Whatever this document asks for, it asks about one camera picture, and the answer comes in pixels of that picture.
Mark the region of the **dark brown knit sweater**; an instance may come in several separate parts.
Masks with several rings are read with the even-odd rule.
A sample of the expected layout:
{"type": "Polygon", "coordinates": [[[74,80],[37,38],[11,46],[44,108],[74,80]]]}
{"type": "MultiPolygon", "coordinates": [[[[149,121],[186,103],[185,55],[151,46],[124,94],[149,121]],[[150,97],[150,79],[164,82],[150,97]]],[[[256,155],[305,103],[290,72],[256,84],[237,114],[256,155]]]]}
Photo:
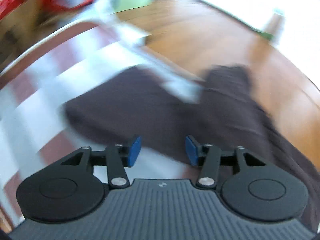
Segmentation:
{"type": "Polygon", "coordinates": [[[319,172],[251,98],[249,74],[242,66],[209,71],[198,103],[181,101],[148,72],[131,67],[67,101],[64,109],[71,127],[89,140],[109,145],[139,135],[144,147],[183,163],[188,162],[188,135],[226,150],[244,146],[306,185],[309,200],[302,222],[318,228],[319,172]]]}

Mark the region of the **checkered plaid blanket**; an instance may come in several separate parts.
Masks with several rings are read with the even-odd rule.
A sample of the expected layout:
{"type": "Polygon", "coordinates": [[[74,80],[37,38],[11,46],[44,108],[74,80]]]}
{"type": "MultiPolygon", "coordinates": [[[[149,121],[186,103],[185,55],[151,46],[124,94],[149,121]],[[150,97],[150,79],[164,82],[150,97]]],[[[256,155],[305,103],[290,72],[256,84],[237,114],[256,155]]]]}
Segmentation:
{"type": "Polygon", "coordinates": [[[118,40],[111,28],[87,22],[69,25],[11,67],[24,66],[13,80],[1,81],[1,227],[23,221],[16,189],[29,175],[80,148],[102,145],[75,133],[63,105],[121,71],[137,66],[171,95],[196,103],[197,77],[167,59],[118,40]]]}

